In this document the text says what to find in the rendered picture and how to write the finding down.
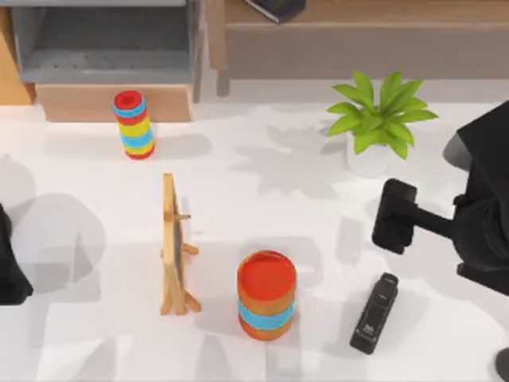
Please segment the black stapler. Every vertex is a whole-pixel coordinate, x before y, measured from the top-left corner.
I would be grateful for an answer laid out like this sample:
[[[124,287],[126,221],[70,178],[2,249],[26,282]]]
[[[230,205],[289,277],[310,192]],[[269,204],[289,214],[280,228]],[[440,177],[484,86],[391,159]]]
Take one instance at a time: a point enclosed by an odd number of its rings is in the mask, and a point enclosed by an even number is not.
[[[371,355],[398,295],[398,278],[384,272],[375,283],[352,333],[350,346]]]

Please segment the green plant in white pot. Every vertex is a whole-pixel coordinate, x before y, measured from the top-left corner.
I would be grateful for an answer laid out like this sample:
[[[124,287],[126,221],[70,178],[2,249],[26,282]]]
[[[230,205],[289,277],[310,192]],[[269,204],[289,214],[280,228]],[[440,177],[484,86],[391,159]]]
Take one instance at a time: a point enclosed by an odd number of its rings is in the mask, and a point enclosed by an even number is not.
[[[378,91],[361,71],[353,72],[354,84],[332,88],[345,100],[327,112],[338,119],[327,131],[328,137],[344,135],[349,169],[362,177],[384,175],[393,159],[405,161],[415,145],[411,123],[438,118],[428,104],[416,96],[423,80],[402,80],[399,71],[390,73]]]

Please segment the orange can with blue band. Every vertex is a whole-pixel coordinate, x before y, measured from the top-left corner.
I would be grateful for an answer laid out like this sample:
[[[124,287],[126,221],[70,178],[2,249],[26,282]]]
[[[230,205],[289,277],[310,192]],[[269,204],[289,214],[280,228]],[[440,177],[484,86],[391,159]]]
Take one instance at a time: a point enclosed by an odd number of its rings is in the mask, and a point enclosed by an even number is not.
[[[293,323],[297,272],[285,255],[271,250],[246,257],[237,270],[239,323],[260,341],[285,334]]]

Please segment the wooden open shelf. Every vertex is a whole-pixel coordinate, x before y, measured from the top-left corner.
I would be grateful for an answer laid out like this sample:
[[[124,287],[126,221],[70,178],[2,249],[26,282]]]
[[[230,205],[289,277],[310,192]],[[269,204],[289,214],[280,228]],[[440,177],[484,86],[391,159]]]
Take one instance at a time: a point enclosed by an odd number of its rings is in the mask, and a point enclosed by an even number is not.
[[[354,69],[509,77],[509,0],[305,0],[282,22],[249,0],[204,2],[218,96],[232,80],[327,80]]]

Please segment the wooden framed blackboard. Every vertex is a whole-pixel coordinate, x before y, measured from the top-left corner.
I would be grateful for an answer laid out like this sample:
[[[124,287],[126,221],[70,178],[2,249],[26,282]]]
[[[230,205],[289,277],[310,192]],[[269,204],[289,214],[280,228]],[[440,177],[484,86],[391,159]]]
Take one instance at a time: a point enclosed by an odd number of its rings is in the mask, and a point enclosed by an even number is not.
[[[163,270],[163,293],[160,314],[176,315],[201,312],[200,302],[185,289],[185,254],[198,255],[198,247],[185,242],[182,221],[191,218],[190,214],[181,213],[174,176],[164,173],[162,176],[162,217],[163,235],[160,252]]]

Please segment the dark book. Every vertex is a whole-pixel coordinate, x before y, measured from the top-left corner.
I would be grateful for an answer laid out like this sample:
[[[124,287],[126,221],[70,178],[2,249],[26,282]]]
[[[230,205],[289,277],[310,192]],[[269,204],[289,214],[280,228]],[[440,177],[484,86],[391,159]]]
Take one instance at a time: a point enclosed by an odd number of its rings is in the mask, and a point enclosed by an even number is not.
[[[243,0],[264,17],[281,24],[296,17],[306,7],[306,0]]]

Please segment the stack of coloured rings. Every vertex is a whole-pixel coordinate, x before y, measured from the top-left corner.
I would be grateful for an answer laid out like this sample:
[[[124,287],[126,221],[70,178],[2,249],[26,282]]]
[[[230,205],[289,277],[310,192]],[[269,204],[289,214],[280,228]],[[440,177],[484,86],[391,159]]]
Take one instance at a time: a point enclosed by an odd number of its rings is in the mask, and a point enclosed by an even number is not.
[[[135,160],[148,158],[155,149],[146,98],[136,90],[117,93],[112,102],[122,147]]]

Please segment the grey pierced drawer inside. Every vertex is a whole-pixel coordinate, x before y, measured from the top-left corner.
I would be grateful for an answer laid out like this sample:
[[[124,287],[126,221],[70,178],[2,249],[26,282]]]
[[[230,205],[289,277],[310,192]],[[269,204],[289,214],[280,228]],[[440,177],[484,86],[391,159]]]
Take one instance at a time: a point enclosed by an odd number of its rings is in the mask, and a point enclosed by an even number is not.
[[[200,0],[0,0],[21,79],[35,84],[192,82]]]

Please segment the pale wooden drawer front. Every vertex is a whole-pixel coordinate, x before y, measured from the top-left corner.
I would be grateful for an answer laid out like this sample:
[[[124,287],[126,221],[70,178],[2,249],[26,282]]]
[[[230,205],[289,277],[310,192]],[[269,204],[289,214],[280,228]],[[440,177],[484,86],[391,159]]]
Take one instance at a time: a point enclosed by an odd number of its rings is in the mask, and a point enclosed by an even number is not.
[[[140,92],[153,122],[188,122],[196,100],[191,84],[36,84],[38,102],[49,122],[113,122],[117,93]]]

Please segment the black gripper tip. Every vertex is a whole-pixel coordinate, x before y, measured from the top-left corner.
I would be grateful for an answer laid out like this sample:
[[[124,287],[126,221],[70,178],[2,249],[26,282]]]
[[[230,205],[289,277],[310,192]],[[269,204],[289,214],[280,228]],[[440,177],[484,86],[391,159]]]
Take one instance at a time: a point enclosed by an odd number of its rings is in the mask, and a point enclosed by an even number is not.
[[[19,306],[33,294],[33,286],[15,258],[11,233],[11,220],[0,204],[0,306]]]

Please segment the wooden cupboard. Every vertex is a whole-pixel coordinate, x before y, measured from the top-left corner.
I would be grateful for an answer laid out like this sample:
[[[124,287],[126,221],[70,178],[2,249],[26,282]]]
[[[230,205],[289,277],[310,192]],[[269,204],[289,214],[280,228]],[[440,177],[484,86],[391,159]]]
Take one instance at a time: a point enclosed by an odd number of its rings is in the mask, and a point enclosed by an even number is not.
[[[34,84],[19,75],[10,8],[0,6],[0,106],[28,106],[35,98]]]

